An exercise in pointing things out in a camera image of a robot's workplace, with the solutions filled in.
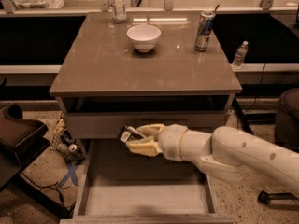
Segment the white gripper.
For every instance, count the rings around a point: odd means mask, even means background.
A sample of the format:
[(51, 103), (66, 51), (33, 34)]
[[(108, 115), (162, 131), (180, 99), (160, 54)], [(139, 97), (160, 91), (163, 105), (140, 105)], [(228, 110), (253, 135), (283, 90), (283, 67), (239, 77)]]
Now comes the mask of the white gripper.
[(163, 152), (164, 157), (170, 161), (182, 161), (180, 143), (183, 135), (188, 131), (186, 126), (150, 124), (139, 126), (137, 130), (147, 137), (126, 142), (127, 148), (132, 153), (155, 157)]

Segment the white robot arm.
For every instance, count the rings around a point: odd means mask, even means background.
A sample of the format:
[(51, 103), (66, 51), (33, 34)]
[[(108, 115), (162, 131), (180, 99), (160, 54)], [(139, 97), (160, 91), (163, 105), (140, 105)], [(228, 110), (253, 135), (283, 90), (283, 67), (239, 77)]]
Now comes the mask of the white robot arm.
[(204, 133), (177, 124), (145, 125), (135, 133), (136, 138), (125, 141), (135, 154), (188, 161), (202, 173), (228, 182), (242, 180), (249, 167), (299, 197), (299, 155), (252, 134), (228, 126)]

